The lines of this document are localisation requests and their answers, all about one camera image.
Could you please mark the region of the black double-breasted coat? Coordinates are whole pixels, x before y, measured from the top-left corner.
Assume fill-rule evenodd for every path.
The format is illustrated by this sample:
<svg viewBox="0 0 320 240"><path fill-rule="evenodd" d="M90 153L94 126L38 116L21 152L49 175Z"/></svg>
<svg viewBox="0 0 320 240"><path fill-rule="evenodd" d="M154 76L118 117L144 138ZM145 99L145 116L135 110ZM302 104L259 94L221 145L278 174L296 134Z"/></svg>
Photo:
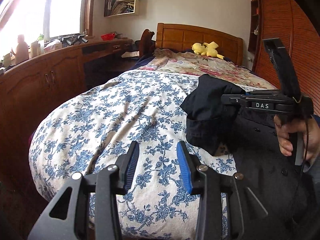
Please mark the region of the black double-breasted coat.
<svg viewBox="0 0 320 240"><path fill-rule="evenodd" d="M319 239L319 181L304 172L308 122L282 125L277 115L241 108L236 128L224 133L233 115L221 104L223 81L200 76L181 104L189 154L219 174L244 175L266 205L267 239Z"/></svg>

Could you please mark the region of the blue floral white bedspread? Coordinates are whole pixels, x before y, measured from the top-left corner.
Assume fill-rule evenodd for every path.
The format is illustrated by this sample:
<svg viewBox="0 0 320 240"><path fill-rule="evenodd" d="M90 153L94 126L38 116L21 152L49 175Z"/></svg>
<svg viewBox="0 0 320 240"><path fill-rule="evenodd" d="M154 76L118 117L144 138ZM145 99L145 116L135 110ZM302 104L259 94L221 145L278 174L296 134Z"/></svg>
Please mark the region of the blue floral white bedspread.
<svg viewBox="0 0 320 240"><path fill-rule="evenodd" d="M122 232L147 239L194 239L199 197L183 187L176 145L185 139L180 105L198 85L194 75L130 70L74 97L38 126L29 165L50 200L75 172L99 172L139 143L131 189L117 198Z"/></svg>

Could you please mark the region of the wooden louvered wardrobe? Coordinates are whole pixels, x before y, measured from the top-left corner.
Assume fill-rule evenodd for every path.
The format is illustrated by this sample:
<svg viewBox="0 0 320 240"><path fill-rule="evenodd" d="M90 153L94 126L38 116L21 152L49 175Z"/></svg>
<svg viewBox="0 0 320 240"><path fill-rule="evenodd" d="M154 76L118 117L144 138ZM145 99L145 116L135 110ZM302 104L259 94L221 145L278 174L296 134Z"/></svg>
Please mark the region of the wooden louvered wardrobe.
<svg viewBox="0 0 320 240"><path fill-rule="evenodd" d="M319 35L294 0L253 0L258 7L259 29L253 71L279 87L274 67L263 40L280 38L293 62L301 91L313 100L319 114Z"/></svg>

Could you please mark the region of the yellow plush toy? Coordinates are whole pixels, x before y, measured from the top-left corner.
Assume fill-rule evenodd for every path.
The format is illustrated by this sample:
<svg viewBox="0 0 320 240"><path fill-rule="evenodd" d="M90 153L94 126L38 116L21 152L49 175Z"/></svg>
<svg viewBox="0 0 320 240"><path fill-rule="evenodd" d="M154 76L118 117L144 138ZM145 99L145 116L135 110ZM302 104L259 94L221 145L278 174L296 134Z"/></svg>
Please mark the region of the yellow plush toy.
<svg viewBox="0 0 320 240"><path fill-rule="evenodd" d="M217 57L218 59L223 60L224 57L217 52L218 47L219 45L213 41L210 43L204 42L203 44L194 43L191 46L191 49L197 55L207 56L207 57Z"/></svg>

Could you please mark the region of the wooden desk cabinet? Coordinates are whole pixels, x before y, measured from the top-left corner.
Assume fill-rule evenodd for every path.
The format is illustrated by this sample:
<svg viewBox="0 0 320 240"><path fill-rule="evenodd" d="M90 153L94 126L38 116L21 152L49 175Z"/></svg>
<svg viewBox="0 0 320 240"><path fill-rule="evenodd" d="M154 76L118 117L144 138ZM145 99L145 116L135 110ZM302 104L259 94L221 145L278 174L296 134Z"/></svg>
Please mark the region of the wooden desk cabinet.
<svg viewBox="0 0 320 240"><path fill-rule="evenodd" d="M1 170L27 168L31 133L58 105L85 91L84 63L123 52L131 43L131 39L114 39L70 46L1 75Z"/></svg>

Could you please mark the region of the wooden headboard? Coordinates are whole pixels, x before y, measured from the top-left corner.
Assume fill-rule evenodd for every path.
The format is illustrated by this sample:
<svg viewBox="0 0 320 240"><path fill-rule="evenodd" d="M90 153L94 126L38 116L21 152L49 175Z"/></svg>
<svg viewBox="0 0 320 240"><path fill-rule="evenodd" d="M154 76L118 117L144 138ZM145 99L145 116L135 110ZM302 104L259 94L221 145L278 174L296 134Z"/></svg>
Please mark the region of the wooden headboard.
<svg viewBox="0 0 320 240"><path fill-rule="evenodd" d="M229 58L233 63L242 65L244 41L242 38L204 27L186 24L158 23L156 48L172 51L186 51L194 43L210 43L219 45L219 54Z"/></svg>

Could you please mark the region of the pink floral quilt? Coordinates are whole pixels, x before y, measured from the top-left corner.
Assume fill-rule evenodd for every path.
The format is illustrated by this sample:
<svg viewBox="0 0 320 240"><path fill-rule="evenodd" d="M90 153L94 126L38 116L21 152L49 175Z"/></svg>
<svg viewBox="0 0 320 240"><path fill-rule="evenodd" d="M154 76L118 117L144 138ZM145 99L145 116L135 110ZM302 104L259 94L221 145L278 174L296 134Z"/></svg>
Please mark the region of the pink floral quilt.
<svg viewBox="0 0 320 240"><path fill-rule="evenodd" d="M191 52L175 53L169 49L156 49L154 56L154 59L139 69L196 76L209 74L236 85L257 89L275 89L274 85L254 75L247 68L229 61L200 56Z"/></svg>

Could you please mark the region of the wooden chair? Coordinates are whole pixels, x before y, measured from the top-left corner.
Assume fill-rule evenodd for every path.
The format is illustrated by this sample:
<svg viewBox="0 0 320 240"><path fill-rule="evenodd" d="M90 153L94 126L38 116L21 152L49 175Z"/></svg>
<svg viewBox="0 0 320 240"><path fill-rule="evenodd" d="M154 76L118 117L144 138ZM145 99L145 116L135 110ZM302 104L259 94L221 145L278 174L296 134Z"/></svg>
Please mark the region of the wooden chair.
<svg viewBox="0 0 320 240"><path fill-rule="evenodd" d="M145 29L143 31L139 42L139 57L143 57L154 52L155 43L152 40L154 34L155 33L149 29Z"/></svg>

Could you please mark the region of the white bottles on sill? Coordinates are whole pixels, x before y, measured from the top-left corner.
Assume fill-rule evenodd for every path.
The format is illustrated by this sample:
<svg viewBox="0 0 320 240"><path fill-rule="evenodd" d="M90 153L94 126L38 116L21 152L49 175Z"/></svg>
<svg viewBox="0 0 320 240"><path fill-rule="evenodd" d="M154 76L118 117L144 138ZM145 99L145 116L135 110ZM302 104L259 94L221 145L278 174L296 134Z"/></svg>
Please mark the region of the white bottles on sill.
<svg viewBox="0 0 320 240"><path fill-rule="evenodd" d="M16 49L12 49L11 53L15 57L15 65L29 60L29 47L24 40L24 35L18 35Z"/></svg>

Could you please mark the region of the black device on desk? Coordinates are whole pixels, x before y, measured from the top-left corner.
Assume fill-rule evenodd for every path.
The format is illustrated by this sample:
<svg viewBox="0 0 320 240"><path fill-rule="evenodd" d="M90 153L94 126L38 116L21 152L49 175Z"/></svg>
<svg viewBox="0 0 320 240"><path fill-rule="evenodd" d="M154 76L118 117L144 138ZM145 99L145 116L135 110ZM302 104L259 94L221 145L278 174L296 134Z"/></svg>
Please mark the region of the black device on desk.
<svg viewBox="0 0 320 240"><path fill-rule="evenodd" d="M73 46L75 44L88 43L88 40L85 38L85 35L81 35L81 34L60 36L59 40L63 45L66 45L66 46Z"/></svg>

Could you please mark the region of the window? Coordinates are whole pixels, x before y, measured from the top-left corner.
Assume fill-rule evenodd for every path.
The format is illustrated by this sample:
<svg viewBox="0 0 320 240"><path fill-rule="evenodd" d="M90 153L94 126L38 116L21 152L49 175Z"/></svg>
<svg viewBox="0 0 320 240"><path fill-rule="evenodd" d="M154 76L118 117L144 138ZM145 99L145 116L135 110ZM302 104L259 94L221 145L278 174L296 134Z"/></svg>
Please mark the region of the window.
<svg viewBox="0 0 320 240"><path fill-rule="evenodd" d="M14 50L19 35L27 44L39 37L83 33L85 0L3 0L1 2L1 55Z"/></svg>

